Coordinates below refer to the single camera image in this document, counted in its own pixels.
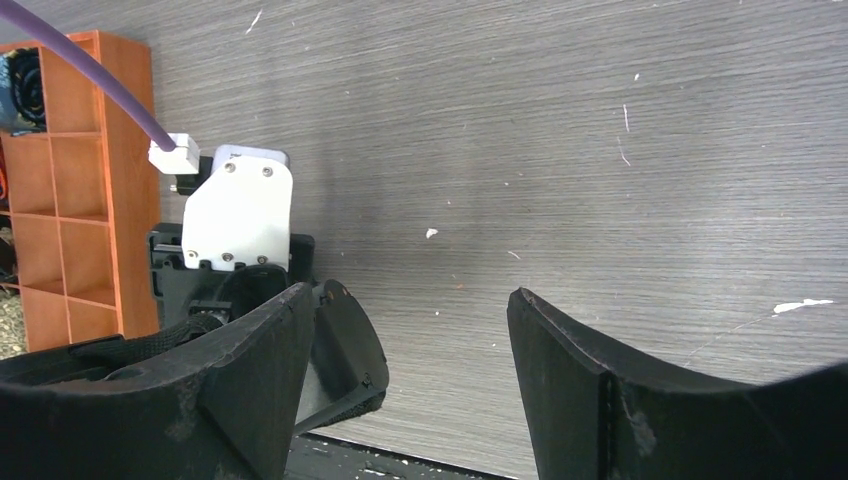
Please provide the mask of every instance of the wooden shelving unit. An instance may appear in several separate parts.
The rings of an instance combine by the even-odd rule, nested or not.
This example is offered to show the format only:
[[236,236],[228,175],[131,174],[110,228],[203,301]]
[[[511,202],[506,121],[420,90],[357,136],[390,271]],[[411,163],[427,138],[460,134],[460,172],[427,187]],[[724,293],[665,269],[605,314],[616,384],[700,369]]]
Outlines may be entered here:
[[[153,111],[150,51],[104,32],[69,35]],[[39,49],[47,133],[0,135],[29,351],[158,329],[147,231],[159,221],[150,140],[111,99]]]

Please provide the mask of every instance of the white cable connector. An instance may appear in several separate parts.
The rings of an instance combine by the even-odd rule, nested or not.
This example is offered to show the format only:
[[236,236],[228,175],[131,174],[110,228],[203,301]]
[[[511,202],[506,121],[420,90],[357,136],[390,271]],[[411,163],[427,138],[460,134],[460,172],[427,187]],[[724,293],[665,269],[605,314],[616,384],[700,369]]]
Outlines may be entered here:
[[164,152],[154,141],[150,141],[148,160],[166,175],[195,175],[200,169],[200,149],[187,133],[169,133],[177,144],[171,152]]

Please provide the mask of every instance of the purple cable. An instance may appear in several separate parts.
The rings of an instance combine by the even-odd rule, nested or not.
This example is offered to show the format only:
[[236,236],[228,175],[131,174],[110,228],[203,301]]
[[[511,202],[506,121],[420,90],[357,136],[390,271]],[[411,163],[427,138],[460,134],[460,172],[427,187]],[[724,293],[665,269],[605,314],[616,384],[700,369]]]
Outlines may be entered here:
[[125,112],[135,120],[150,138],[165,152],[171,152],[177,145],[171,139],[153,115],[136,100],[121,82],[112,76],[91,55],[76,46],[68,37],[50,26],[14,0],[0,0],[0,18],[13,23],[24,32],[32,35],[50,50],[56,52],[66,62],[70,63],[83,75],[97,84]]

